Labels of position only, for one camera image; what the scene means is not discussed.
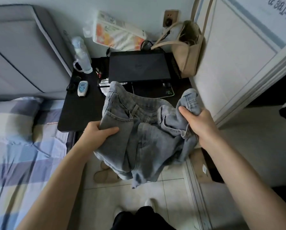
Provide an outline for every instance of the white remote control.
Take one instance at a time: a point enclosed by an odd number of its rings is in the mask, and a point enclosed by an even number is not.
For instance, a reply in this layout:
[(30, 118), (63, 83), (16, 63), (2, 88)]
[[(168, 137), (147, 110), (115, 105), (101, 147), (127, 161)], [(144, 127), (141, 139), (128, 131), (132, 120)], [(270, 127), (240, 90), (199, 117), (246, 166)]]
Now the white remote control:
[(87, 94), (88, 87), (89, 87), (89, 83), (87, 81), (80, 81), (78, 85), (78, 96), (84, 97)]

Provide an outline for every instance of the pillow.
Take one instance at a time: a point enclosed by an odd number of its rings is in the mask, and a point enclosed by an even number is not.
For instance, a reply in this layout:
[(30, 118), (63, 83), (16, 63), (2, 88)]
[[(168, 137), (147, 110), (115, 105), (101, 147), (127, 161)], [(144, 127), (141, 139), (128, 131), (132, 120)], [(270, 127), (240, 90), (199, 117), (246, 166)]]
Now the pillow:
[(32, 143), (32, 126), (42, 98), (21, 97), (0, 102), (0, 142), (6, 144)]

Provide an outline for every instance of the hand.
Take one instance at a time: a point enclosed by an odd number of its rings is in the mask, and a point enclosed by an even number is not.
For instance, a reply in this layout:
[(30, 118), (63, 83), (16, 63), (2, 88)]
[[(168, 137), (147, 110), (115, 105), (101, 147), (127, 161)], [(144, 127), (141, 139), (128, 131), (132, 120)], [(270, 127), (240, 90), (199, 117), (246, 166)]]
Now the hand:
[(78, 151), (83, 153), (90, 154), (98, 149), (105, 142), (108, 136), (114, 135), (119, 131), (118, 127), (99, 130), (99, 124), (100, 121), (89, 122), (73, 148), (76, 148)]
[(178, 109), (190, 124), (191, 129), (199, 136), (199, 143), (203, 148), (206, 148), (215, 138), (221, 137), (220, 131), (207, 109), (203, 109), (199, 116), (193, 115), (183, 106)]

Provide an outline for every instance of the bed sheet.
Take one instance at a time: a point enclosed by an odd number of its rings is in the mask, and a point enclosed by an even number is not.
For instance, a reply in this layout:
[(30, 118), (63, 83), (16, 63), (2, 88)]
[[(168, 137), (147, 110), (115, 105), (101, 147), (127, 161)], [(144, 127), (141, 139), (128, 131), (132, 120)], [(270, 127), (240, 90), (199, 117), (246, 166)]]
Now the bed sheet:
[(16, 228), (71, 148), (73, 135), (57, 130), (63, 103), (43, 102), (34, 120), (33, 144), (0, 143), (0, 229)]

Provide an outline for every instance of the beige slipper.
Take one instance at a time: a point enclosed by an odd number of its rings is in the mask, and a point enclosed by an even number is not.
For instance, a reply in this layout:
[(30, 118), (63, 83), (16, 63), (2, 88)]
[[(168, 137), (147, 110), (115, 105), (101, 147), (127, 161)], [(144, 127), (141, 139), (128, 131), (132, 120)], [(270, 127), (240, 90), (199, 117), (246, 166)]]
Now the beige slipper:
[(121, 181), (121, 178), (112, 170), (101, 170), (94, 174), (94, 181), (96, 183), (116, 183)]
[(108, 170), (108, 169), (110, 169), (110, 166), (107, 166), (107, 165), (105, 164), (105, 162), (102, 161), (102, 162), (100, 163), (100, 168), (101, 168), (102, 170)]

